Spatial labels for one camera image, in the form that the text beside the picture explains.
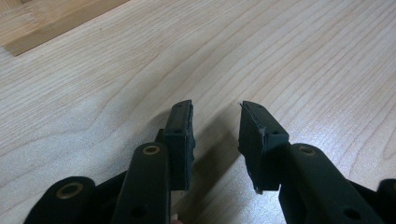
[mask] black bracket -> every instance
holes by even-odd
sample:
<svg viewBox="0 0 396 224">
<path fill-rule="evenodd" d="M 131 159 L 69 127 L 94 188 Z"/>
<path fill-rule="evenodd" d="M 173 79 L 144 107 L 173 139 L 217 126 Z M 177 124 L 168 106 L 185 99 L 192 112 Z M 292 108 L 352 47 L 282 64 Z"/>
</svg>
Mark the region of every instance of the black bracket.
<svg viewBox="0 0 396 224">
<path fill-rule="evenodd" d="M 242 103 L 239 151 L 256 192 L 278 190 L 288 223 L 396 223 L 396 180 L 374 192 L 345 179 L 317 147 L 289 143 L 262 106 Z"/>
<path fill-rule="evenodd" d="M 71 176 L 52 185 L 25 223 L 169 223 L 170 191 L 191 185 L 193 106 L 172 107 L 154 142 L 139 146 L 128 171 L 95 186 Z"/>
</svg>

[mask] wooden board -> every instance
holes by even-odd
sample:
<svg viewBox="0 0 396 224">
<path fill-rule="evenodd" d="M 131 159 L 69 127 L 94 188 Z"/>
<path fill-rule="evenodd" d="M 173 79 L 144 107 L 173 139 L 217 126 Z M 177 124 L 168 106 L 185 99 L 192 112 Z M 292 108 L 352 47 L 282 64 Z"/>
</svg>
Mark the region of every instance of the wooden board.
<svg viewBox="0 0 396 224">
<path fill-rule="evenodd" d="M 127 1 L 34 0 L 18 7 L 21 1 L 3 0 L 0 45 L 19 55 Z"/>
</svg>

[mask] light wood surface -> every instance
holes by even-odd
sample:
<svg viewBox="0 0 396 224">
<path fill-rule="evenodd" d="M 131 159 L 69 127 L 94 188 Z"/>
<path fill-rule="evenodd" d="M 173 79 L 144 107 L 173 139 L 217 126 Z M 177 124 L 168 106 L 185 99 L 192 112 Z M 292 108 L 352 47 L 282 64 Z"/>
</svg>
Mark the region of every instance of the light wood surface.
<svg viewBox="0 0 396 224">
<path fill-rule="evenodd" d="M 6 6 L 6 13 L 0 15 L 0 45 L 20 55 L 127 1 L 35 0 L 18 7 L 21 1 L 3 0 L 0 6 Z"/>
<path fill-rule="evenodd" d="M 18 57 L 0 49 L 0 222 L 70 175 L 99 184 L 194 103 L 185 223 L 283 223 L 237 151 L 243 100 L 376 189 L 396 177 L 394 1 L 130 1 Z"/>
</svg>

